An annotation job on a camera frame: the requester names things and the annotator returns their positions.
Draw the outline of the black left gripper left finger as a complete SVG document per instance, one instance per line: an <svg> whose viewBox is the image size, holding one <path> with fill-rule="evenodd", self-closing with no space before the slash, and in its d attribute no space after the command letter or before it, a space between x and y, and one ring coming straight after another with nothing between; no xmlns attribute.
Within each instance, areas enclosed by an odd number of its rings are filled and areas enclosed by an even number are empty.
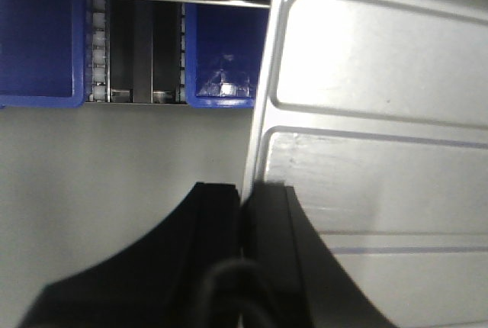
<svg viewBox="0 0 488 328"><path fill-rule="evenodd" d="M145 236L47 285L21 327L187 327L205 274L238 255L234 185L196 183Z"/></svg>

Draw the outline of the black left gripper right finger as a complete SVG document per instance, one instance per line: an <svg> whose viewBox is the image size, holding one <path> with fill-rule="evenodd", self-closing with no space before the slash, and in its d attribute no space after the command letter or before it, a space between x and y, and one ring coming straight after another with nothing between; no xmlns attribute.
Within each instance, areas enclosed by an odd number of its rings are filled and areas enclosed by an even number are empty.
<svg viewBox="0 0 488 328"><path fill-rule="evenodd" d="M292 187L255 184L242 209L242 236L285 327L393 325L321 240Z"/></svg>

